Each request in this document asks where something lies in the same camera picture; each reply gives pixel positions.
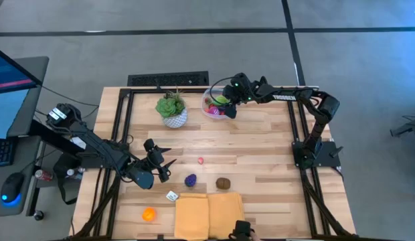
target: brown toy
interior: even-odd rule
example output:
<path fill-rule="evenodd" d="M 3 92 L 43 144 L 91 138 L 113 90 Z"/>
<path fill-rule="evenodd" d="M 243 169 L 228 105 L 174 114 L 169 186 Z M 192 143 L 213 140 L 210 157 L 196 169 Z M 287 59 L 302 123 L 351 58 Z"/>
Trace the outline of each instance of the brown toy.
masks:
<path fill-rule="evenodd" d="M 219 189 L 227 190 L 231 186 L 231 181 L 225 177 L 220 177 L 216 180 L 216 187 Z"/>

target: orange towel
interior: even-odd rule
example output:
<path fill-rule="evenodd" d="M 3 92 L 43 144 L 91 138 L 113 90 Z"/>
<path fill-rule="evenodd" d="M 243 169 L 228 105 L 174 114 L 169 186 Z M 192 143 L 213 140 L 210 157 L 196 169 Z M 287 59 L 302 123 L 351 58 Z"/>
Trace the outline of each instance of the orange towel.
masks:
<path fill-rule="evenodd" d="M 204 193 L 181 193 L 176 200 L 175 238 L 207 240 L 209 205 Z"/>
<path fill-rule="evenodd" d="M 237 220 L 245 220 L 239 193 L 209 194 L 209 238 L 227 239 Z"/>

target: orange fruit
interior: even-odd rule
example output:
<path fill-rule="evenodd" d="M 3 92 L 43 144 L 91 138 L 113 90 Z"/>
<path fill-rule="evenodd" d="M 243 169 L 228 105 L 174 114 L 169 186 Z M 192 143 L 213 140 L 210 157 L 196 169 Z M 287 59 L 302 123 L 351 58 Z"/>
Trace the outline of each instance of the orange fruit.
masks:
<path fill-rule="evenodd" d="M 153 221 L 155 218 L 155 210 L 154 208 L 146 208 L 142 214 L 142 219 L 147 222 Z"/>

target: blue light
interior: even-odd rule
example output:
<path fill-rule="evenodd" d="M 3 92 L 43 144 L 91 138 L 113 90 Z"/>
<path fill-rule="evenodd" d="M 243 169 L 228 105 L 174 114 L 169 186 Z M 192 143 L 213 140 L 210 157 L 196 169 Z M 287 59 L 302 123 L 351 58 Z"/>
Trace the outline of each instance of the blue light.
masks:
<path fill-rule="evenodd" d="M 19 204 L 20 200 L 21 200 L 21 193 L 19 193 L 19 195 L 13 201 L 11 201 L 9 203 L 2 202 L 2 205 L 4 205 L 5 207 L 13 207 L 13 206 L 16 206 L 17 204 Z"/>

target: wooden tabletop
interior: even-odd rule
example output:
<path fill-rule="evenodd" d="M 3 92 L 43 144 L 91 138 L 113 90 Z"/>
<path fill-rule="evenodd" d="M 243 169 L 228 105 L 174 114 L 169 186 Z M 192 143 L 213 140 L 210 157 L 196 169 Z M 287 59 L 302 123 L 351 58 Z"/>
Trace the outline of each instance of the wooden tabletop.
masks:
<path fill-rule="evenodd" d="M 111 136 L 119 90 L 105 88 L 102 94 L 94 132 L 105 139 Z M 310 237 L 299 170 L 294 166 L 291 150 L 293 134 L 286 102 L 241 105 L 236 119 L 214 120 L 201 112 L 201 94 L 183 93 L 188 121 L 180 129 L 170 129 L 162 123 L 155 110 L 161 97 L 162 94 L 135 95 L 129 128 L 129 134 L 134 137 L 131 151 L 143 158 L 146 155 L 143 143 L 152 138 L 158 146 L 172 148 L 164 153 L 165 163 L 173 159 L 177 161 L 170 168 L 170 180 L 160 183 L 156 177 L 150 190 L 121 182 L 114 239 L 157 238 L 157 234 L 173 238 L 175 204 L 166 198 L 167 192 L 223 192 L 215 185 L 219 177 L 231 180 L 228 191 L 242 195 L 245 219 L 260 238 Z M 120 131 L 126 106 L 125 100 Z M 294 110 L 299 135 L 303 137 L 296 105 Z M 311 129 L 315 122 L 313 116 L 307 114 L 307 121 Z M 325 129 L 323 138 L 331 138 L 329 127 Z M 197 162 L 198 157 L 204 158 L 203 165 Z M 325 204 L 341 225 L 354 233 L 341 177 L 329 167 L 318 168 L 318 171 Z M 188 188 L 184 179 L 192 173 L 197 175 L 197 184 Z M 90 217 L 97 175 L 98 170 L 90 170 L 83 176 L 74 212 L 76 232 Z M 321 233 L 319 211 L 314 203 L 313 206 L 317 229 Z M 142 219 L 146 207 L 156 209 L 154 222 Z M 107 215 L 104 215 L 101 234 L 105 233 L 106 222 Z"/>

